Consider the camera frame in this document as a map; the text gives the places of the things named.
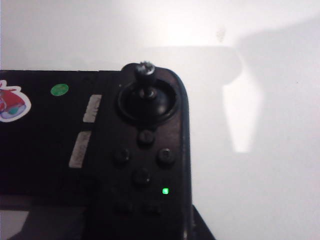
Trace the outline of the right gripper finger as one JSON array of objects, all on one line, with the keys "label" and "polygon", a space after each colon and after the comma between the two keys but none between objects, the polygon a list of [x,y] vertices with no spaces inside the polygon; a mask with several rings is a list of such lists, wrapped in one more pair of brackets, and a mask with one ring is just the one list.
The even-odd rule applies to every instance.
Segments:
[{"label": "right gripper finger", "polygon": [[192,206],[193,211],[193,239],[194,240],[216,240],[209,227],[201,217],[195,205]]}]

